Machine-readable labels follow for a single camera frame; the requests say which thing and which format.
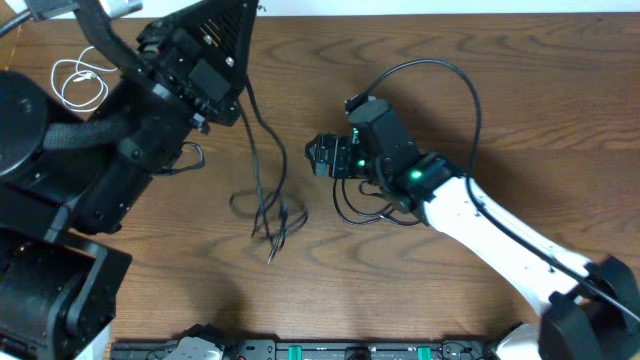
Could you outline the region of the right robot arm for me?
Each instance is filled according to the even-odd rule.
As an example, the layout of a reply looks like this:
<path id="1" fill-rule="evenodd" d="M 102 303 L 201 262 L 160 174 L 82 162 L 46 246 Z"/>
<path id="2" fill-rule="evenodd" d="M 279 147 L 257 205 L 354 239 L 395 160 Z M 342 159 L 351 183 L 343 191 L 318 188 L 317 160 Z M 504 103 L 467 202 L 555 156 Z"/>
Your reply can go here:
<path id="1" fill-rule="evenodd" d="M 403 214 L 446 234 L 499 273 L 539 316 L 485 351 L 488 359 L 630 359 L 639 352 L 639 288 L 631 269 L 554 243 L 489 197 L 455 163 L 423 152 L 391 105 L 348 111 L 352 132 L 305 146 L 317 176 L 358 179 Z"/>

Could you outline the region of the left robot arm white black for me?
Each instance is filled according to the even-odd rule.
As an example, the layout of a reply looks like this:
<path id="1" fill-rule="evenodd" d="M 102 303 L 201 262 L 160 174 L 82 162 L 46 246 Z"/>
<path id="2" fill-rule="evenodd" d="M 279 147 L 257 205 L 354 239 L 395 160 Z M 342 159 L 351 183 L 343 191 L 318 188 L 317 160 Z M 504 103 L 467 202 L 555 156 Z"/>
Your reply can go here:
<path id="1" fill-rule="evenodd" d="M 1 352 L 100 357 L 128 254 L 112 234 L 150 182 L 180 173 L 192 132 L 239 118 L 257 3 L 200 1 L 128 46 L 113 20 L 138 1 L 31 1 L 21 20 L 73 13 L 120 82 L 81 119 L 27 76 L 1 75 Z"/>

